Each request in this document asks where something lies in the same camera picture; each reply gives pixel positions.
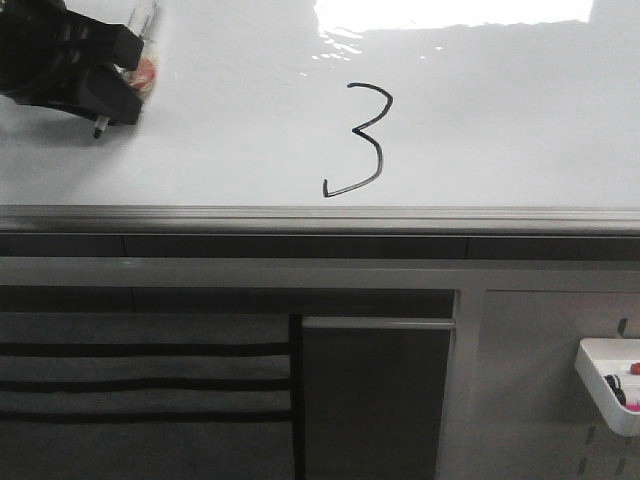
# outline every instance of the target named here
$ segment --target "gray fabric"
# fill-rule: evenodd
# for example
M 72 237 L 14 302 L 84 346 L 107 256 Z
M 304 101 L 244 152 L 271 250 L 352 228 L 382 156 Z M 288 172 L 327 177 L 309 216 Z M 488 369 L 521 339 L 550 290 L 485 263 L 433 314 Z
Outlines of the gray fabric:
M 267 343 L 288 341 L 284 316 L 0 314 L 0 342 Z M 286 356 L 259 358 L 0 357 L 0 380 L 145 377 L 286 378 Z M 288 392 L 152 390 L 103 394 L 0 392 L 0 410 L 47 413 L 289 409 Z M 0 424 L 0 478 L 253 480 L 293 478 L 290 423 Z

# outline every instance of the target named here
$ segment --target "white plastic holder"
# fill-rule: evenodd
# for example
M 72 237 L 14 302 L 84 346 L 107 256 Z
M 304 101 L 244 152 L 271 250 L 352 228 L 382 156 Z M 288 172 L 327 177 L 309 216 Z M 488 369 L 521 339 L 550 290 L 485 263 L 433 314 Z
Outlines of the white plastic holder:
M 604 377 L 617 375 L 627 406 L 640 406 L 640 376 L 631 374 L 631 365 L 639 362 L 640 340 L 627 339 L 585 338 L 576 358 L 576 370 L 607 425 L 625 437 L 640 436 L 640 411 L 622 406 Z

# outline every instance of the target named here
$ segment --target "marker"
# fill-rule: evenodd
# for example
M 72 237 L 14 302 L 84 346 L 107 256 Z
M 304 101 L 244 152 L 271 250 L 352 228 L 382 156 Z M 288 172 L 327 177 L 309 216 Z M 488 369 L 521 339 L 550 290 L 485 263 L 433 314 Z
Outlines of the marker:
M 149 28 L 151 28 L 153 17 L 155 17 L 156 10 L 158 9 L 158 3 L 159 0 L 139 0 L 133 12 L 131 12 L 129 24 L 127 25 L 129 30 L 140 38 L 143 38 L 149 32 Z M 93 130 L 93 138 L 98 139 L 102 136 L 107 129 L 107 125 L 109 125 L 109 120 L 111 119 L 104 115 L 98 117 Z

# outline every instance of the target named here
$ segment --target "whiteboard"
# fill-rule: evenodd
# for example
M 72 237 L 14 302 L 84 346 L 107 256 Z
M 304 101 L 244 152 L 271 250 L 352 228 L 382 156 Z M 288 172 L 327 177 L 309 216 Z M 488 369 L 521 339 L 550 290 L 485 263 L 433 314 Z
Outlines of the whiteboard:
M 639 208 L 639 24 L 637 0 L 164 0 L 137 126 L 0 97 L 0 204 Z M 350 82 L 394 97 L 384 170 L 326 199 L 377 165 L 351 129 L 385 98 Z

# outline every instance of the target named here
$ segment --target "black marker writing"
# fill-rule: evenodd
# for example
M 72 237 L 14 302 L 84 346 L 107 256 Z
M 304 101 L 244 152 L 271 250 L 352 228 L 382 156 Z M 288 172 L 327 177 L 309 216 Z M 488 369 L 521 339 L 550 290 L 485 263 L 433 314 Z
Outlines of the black marker writing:
M 329 191 L 329 181 L 325 180 L 324 184 L 322 186 L 322 192 L 324 193 L 324 197 L 325 198 L 335 197 L 336 195 L 342 195 L 343 193 L 347 193 L 347 192 L 350 192 L 350 191 L 355 190 L 357 188 L 364 187 L 365 185 L 369 185 L 371 182 L 376 180 L 382 174 L 382 167 L 384 166 L 384 155 L 382 153 L 382 147 L 380 146 L 380 144 L 373 137 L 370 137 L 369 135 L 364 133 L 363 130 L 365 128 L 369 128 L 371 125 L 373 125 L 375 123 L 378 123 L 380 120 L 382 120 L 384 118 L 384 116 L 387 113 L 389 113 L 389 110 L 391 110 L 391 105 L 393 105 L 393 97 L 386 90 L 384 90 L 384 89 L 382 89 L 380 87 L 376 87 L 375 85 L 371 85 L 369 83 L 350 83 L 349 85 L 347 85 L 347 88 L 353 88 L 353 87 L 370 88 L 371 90 L 375 90 L 376 92 L 380 92 L 382 95 L 387 97 L 387 104 L 385 105 L 384 110 L 382 110 L 380 115 L 378 115 L 377 117 L 373 118 L 372 120 L 369 120 L 368 122 L 363 123 L 362 125 L 359 125 L 359 126 L 355 127 L 353 130 L 351 130 L 353 133 L 355 133 L 356 135 L 358 135 L 361 138 L 364 138 L 367 142 L 371 143 L 375 147 L 376 153 L 378 155 L 378 169 L 376 170 L 376 173 L 374 173 L 371 177 L 367 178 L 366 180 L 364 180 L 364 181 L 362 181 L 360 183 L 356 183 L 355 185 L 351 185 L 350 187 L 346 187 L 346 188 L 343 188 L 341 190 L 336 190 L 335 192 L 330 192 Z

